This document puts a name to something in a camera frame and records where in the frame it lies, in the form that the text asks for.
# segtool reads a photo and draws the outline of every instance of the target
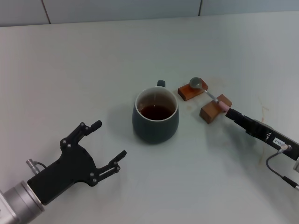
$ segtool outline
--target tea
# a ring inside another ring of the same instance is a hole
[[[168,108],[159,105],[146,106],[140,113],[150,120],[164,120],[173,114]]]

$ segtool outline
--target metal spoon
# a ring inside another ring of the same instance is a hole
[[[200,90],[203,90],[204,92],[206,92],[207,95],[209,95],[209,97],[212,98],[221,107],[221,109],[223,109],[225,112],[227,112],[230,109],[229,106],[227,106],[225,103],[223,103],[222,101],[218,100],[215,96],[213,96],[207,90],[205,90],[204,88],[202,88],[202,82],[201,82],[200,78],[198,78],[198,77],[192,78],[190,80],[190,82],[189,82],[189,85],[193,89],[200,89]]]

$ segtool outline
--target metal cylinder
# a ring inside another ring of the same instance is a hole
[[[38,174],[40,172],[39,168],[35,165],[35,163],[32,161],[32,159],[29,159],[26,161],[27,165],[30,167],[34,175]]]
[[[20,219],[20,224],[31,222],[44,211],[43,205],[24,181],[3,195]]]

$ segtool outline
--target cable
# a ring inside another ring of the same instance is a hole
[[[273,157],[277,156],[278,154],[279,154],[279,153],[275,153],[275,154],[273,154],[272,156],[270,156],[270,157],[266,160],[266,166],[267,166],[267,167],[269,168],[269,170],[271,170],[273,173],[275,173],[275,174],[278,175],[279,177],[283,178],[282,175],[280,175],[278,172],[276,172],[275,170],[273,170],[273,169],[269,166],[269,164],[268,164],[269,160],[272,159]]]
[[[41,162],[36,162],[36,164],[41,165],[44,169],[47,168],[47,167],[46,167],[44,164],[42,164]]]
[[[272,156],[269,156],[269,158],[266,160],[266,166],[269,168],[269,170],[271,170],[273,173],[275,173],[277,176],[279,176],[280,178],[282,178],[285,182],[287,182],[288,184],[290,184],[293,188],[295,188],[296,190],[299,190],[299,185],[295,182],[292,181],[290,178],[286,177],[286,176],[282,176],[280,175],[278,172],[276,172],[275,170],[273,170],[268,162],[270,159],[272,159],[273,157],[277,156],[278,154],[283,153],[284,151],[290,151],[292,149],[292,147],[290,145],[282,145],[281,149],[277,151],[277,153],[273,154]]]

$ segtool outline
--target white wall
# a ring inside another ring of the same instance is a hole
[[[200,0],[44,0],[51,23],[197,16]]]
[[[0,26],[47,24],[41,0],[0,0]]]
[[[297,10],[299,0],[203,0],[200,15]]]

